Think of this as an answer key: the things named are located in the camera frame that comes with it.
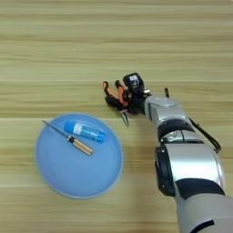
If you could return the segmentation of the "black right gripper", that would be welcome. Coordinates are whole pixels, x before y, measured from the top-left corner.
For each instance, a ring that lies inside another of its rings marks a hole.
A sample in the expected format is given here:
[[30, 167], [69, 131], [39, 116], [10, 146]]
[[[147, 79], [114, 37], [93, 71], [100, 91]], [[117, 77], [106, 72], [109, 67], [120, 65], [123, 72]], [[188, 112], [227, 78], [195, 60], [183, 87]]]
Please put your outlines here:
[[113, 96], [106, 96], [106, 102], [111, 106], [116, 108], [118, 111], [127, 111], [132, 115], [144, 114], [145, 113], [145, 101], [151, 96], [149, 89], [144, 90], [141, 94], [135, 94], [127, 90], [126, 101], [127, 108], [123, 106], [119, 100]]

